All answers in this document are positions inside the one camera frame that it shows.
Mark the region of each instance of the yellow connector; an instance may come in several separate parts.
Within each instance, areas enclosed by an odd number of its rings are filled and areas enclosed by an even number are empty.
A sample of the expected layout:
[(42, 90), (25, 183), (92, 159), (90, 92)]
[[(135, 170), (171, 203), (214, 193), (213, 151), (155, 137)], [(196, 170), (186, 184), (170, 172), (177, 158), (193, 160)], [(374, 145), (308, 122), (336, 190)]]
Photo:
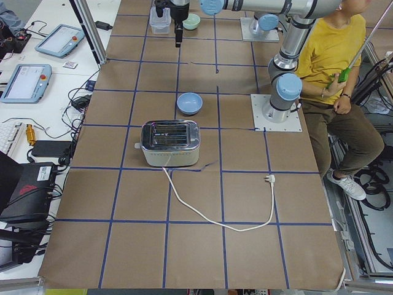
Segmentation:
[(36, 144), (36, 133), (34, 132), (33, 126), (31, 124), (27, 124), (26, 136), (29, 145), (34, 146)]

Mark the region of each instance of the white table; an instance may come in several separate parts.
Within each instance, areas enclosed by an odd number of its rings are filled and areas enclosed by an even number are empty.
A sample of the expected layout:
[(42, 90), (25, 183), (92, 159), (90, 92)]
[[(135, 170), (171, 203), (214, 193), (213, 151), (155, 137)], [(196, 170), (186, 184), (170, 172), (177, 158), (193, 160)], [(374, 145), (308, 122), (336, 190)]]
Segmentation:
[[(94, 20), (114, 24), (117, 10), (121, 0), (88, 0), (87, 1)], [(48, 25), (43, 29), (43, 33), (49, 33), (54, 30), (60, 23), (80, 27), (74, 11), (68, 1), (59, 0), (42, 0), (37, 10), (29, 20), (28, 24), (35, 20), (42, 20)], [(39, 30), (41, 23), (36, 23), (31, 29)], [(103, 31), (99, 29), (99, 35), (104, 47), (107, 46), (111, 31)], [(34, 47), (40, 42), (42, 37), (33, 34), (21, 54), (13, 54), (8, 60), (0, 63), (0, 82), (8, 82), (16, 65), (19, 63), (47, 63), (52, 66), (52, 76), (49, 85), (45, 90), (44, 96), (40, 102), (36, 104), (4, 104), (0, 103), (0, 122), (12, 117), (28, 117), (32, 118), (40, 125), (47, 129), (51, 136), (58, 136), (69, 128), (61, 121), (61, 115), (69, 103), (68, 92), (71, 89), (80, 87), (93, 73), (98, 70), (93, 54), (88, 46), (87, 40), (84, 39), (79, 46), (66, 58), (60, 59), (51, 57), (35, 51)], [(78, 63), (76, 69), (64, 68), (65, 61), (74, 61)], [(89, 94), (86, 90), (78, 92), (78, 96)], [(71, 108), (68, 114), (72, 119), (80, 117), (80, 113)], [(27, 124), (33, 124), (30, 120), (22, 120)], [(51, 140), (42, 130), (33, 127), (37, 140)], [(57, 140), (71, 140), (70, 133), (58, 138)], [(17, 146), (13, 158), (19, 163), (27, 163), (26, 153), (31, 148), (27, 141), (20, 141)], [(40, 162), (51, 160), (56, 163), (56, 159), (40, 158)], [(65, 173), (57, 176), (56, 183), (63, 186), (65, 181)], [(50, 214), (56, 215), (60, 200), (51, 202)], [(45, 236), (43, 243), (49, 239)], [(0, 273), (0, 280), (31, 278), (38, 275), (39, 268), (42, 264), (43, 255), (36, 256), (28, 264), (22, 264), (13, 269)]]
[[(114, 24), (121, 0), (88, 0), (87, 2), (94, 21), (99, 20), (109, 23), (110, 25)], [(42, 0), (26, 26), (38, 20), (47, 23), (47, 26), (42, 30), (42, 33), (46, 34), (53, 31), (59, 24), (80, 28), (78, 19), (68, 1)], [(43, 23), (36, 22), (30, 29), (32, 31), (38, 31), (42, 25)], [(103, 46), (106, 48), (111, 31), (98, 29), (98, 33)], [(84, 38), (79, 45), (64, 58), (57, 58), (36, 51), (34, 48), (41, 40), (43, 40), (43, 37), (32, 33), (32, 37), (22, 53), (14, 53), (10, 59), (6, 59), (10, 55), (4, 57), (5, 60), (0, 63), (0, 71), (13, 71), (19, 63), (47, 63), (52, 66), (53, 73), (67, 75), (90, 74), (98, 69), (98, 65), (96, 64), (86, 38)], [(73, 61), (78, 65), (75, 69), (64, 68), (63, 65), (66, 61)]]

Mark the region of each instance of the human hand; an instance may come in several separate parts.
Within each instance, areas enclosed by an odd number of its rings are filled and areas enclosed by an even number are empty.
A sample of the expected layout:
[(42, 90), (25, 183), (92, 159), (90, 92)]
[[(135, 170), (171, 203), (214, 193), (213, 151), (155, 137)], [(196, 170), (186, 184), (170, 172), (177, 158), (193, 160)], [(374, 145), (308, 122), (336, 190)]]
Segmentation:
[(348, 96), (340, 96), (333, 105), (334, 111), (337, 114), (347, 114), (351, 110), (351, 99)]
[(326, 96), (333, 96), (346, 86), (346, 82), (338, 83), (339, 73), (334, 74), (334, 80), (325, 91)]

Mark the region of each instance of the plastic container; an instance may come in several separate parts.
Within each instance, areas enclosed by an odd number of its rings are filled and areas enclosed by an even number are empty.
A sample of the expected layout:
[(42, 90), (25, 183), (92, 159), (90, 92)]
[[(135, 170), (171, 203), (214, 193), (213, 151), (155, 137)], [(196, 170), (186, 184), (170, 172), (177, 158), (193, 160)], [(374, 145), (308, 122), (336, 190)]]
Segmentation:
[(162, 17), (158, 17), (155, 6), (150, 9), (150, 26), (153, 34), (169, 34), (169, 26), (171, 25), (171, 11), (164, 8)]

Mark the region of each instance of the white sneaker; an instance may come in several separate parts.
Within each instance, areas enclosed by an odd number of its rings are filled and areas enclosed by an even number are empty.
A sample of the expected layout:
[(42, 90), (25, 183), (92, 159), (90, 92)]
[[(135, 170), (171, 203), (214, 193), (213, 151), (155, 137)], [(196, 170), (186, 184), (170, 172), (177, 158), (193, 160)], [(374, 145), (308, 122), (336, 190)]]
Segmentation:
[(333, 178), (333, 170), (329, 169), (329, 171), (326, 174), (327, 179), (329, 179), (332, 183), (337, 184), (340, 186), (344, 192), (350, 196), (352, 199), (361, 201), (366, 199), (366, 193), (362, 189), (360, 185), (358, 185), (354, 180), (352, 180), (350, 177), (344, 177), (341, 178), (340, 180), (336, 180)]

